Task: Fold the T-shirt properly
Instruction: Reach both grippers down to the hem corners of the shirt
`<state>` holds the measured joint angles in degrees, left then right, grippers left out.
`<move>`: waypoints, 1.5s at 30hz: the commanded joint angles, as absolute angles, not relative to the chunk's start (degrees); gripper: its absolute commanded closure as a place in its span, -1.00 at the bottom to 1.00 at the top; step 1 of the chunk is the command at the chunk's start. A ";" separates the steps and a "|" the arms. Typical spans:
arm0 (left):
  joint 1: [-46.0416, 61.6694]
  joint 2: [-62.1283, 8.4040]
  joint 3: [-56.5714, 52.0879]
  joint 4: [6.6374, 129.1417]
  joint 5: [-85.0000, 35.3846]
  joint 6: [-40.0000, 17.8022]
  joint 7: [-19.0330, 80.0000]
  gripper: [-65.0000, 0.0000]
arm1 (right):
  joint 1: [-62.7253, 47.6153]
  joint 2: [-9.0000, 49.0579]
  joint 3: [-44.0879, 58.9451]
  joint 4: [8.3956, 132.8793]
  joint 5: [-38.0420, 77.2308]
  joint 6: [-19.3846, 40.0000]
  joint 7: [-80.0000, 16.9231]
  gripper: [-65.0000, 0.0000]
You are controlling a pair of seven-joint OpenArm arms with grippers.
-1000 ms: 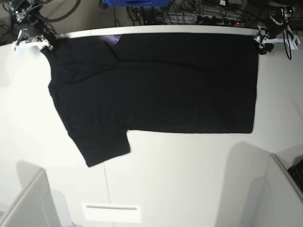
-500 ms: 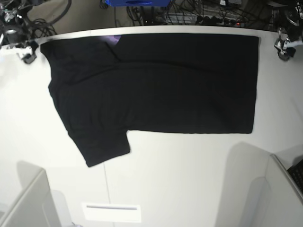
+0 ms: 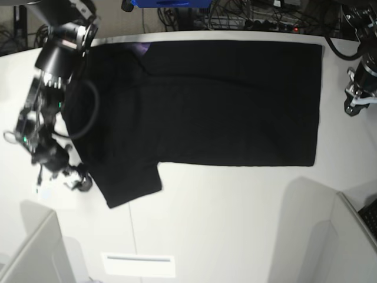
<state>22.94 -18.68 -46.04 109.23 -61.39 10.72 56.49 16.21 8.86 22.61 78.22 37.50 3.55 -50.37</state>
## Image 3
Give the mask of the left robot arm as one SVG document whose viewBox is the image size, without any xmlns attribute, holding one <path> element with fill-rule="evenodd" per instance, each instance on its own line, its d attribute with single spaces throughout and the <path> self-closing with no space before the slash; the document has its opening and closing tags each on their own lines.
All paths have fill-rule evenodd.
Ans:
<svg viewBox="0 0 377 283">
<path fill-rule="evenodd" d="M 349 67 L 350 82 L 345 88 L 344 111 L 354 117 L 364 108 L 376 104 L 376 1 L 338 1 L 346 22 L 355 30 L 359 41 L 353 55 L 341 53 L 332 42 L 325 25 L 328 9 L 320 10 L 320 26 L 328 46 L 333 53 L 345 61 L 360 62 L 356 69 Z"/>
</svg>

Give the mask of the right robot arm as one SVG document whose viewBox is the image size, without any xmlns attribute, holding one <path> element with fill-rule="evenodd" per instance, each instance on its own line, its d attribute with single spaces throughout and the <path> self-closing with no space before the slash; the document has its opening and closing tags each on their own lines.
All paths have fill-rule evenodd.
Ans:
<svg viewBox="0 0 377 283">
<path fill-rule="evenodd" d="M 14 130 L 15 140 L 31 162 L 53 175 L 70 175 L 67 149 L 53 138 L 56 115 L 62 110 L 66 87 L 77 74 L 98 30 L 93 1 L 1 1 L 24 6 L 48 27 L 47 40 L 35 62 L 34 77 Z"/>
</svg>

